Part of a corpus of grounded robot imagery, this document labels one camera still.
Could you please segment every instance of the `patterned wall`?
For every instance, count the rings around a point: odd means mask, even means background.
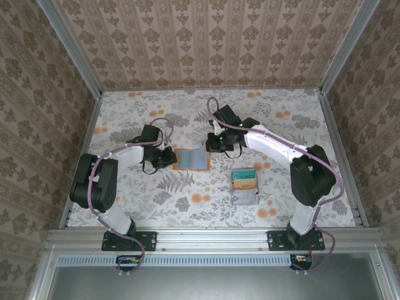
[[[329,92],[360,196],[400,274],[400,1],[382,0]]]
[[[56,0],[104,90],[317,86],[360,0]]]
[[[94,100],[35,1],[0,2],[0,299],[58,227]]]

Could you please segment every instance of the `table surface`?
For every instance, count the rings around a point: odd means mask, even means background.
[[[257,119],[272,132],[298,144],[322,146],[339,171],[314,89],[190,90],[105,92],[89,152],[101,155],[140,135],[143,125],[165,117],[174,123],[173,148],[202,147],[209,125],[206,101],[214,96],[246,119]],[[155,123],[164,134],[170,128]],[[261,200],[257,205],[230,202],[229,177],[235,168],[256,168]],[[331,195],[338,193],[335,185]],[[210,171],[160,169],[145,175],[141,164],[127,167],[118,178],[117,203],[139,227],[284,227],[296,205],[290,175],[270,157],[244,148],[238,159],[211,154]],[[317,220],[326,227],[355,226],[346,194],[325,205]],[[86,209],[74,204],[68,226],[98,226]]]

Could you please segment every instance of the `fern pattern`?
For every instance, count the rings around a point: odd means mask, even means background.
[[[338,170],[315,90],[218,89],[143,91],[138,94],[134,97],[129,97],[129,92],[104,94],[90,153],[101,155],[121,146],[128,139],[140,135],[144,124],[150,124],[156,117],[166,117],[174,123],[174,134],[168,146],[173,149],[204,149],[207,133],[213,131],[208,124],[210,117],[206,101],[214,96],[220,107],[230,105],[242,120],[254,118],[270,131],[296,144],[322,146],[331,166]],[[211,109],[216,109],[213,102]],[[166,122],[158,121],[154,125],[163,131],[164,136],[169,133],[170,127]],[[236,148],[229,155],[235,157],[238,152]],[[399,148],[393,147],[391,156],[392,160],[400,158]],[[290,221],[296,205],[290,174],[271,157],[243,148],[242,156],[237,159],[212,153],[210,163],[210,171],[178,171],[169,166],[151,176],[142,172],[141,164],[120,164],[116,202],[137,227],[283,227]],[[229,178],[232,170],[237,168],[257,169],[261,192],[259,204],[232,204]],[[11,224],[10,218],[10,210],[0,211],[0,224]],[[318,223],[320,226],[353,226],[346,195],[324,207]],[[74,205],[68,226],[97,225],[90,211]],[[35,230],[32,225],[26,233]]]

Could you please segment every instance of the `floral wallpaper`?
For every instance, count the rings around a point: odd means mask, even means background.
[[[242,119],[257,119],[288,140],[322,146],[331,165],[338,170],[314,89],[105,92],[89,150],[101,155],[114,149],[161,116],[174,123],[169,143],[172,148],[204,149],[207,133],[213,131],[206,112],[206,101],[211,96],[220,105],[230,105]],[[170,130],[164,121],[155,125],[164,131],[164,136]],[[238,149],[230,156],[237,154]],[[247,148],[237,159],[211,154],[210,171],[176,171],[170,166],[154,175],[145,175],[141,164],[126,167],[118,178],[116,201],[139,227],[283,227],[296,205],[289,171],[267,155]],[[236,168],[257,170],[259,204],[231,203],[229,177]],[[324,206],[318,224],[354,226],[347,196]],[[97,225],[90,211],[73,206],[68,226]]]
[[[361,0],[56,0],[105,91],[318,86]]]
[[[382,0],[328,97],[370,225],[400,275],[400,2]]]
[[[94,99],[35,1],[0,1],[0,299],[24,299]]]

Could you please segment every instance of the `floral tablecloth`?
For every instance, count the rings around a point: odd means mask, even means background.
[[[102,154],[141,133],[144,124],[166,117],[175,126],[173,148],[200,148],[209,125],[206,101],[216,97],[229,104],[242,119],[252,117],[272,132],[298,144],[322,146],[338,169],[316,90],[198,90],[105,92],[90,145]],[[164,121],[155,125],[169,132]],[[258,205],[235,206],[229,199],[229,176],[234,168],[257,169],[261,200]],[[338,185],[332,194],[338,192]],[[172,167],[145,175],[141,165],[129,166],[118,178],[117,203],[140,227],[270,227],[286,226],[296,199],[290,175],[260,152],[244,148],[238,159],[211,154],[210,171],[174,171]],[[347,196],[327,204],[320,226],[354,226]],[[86,209],[74,204],[68,226],[98,226]]]

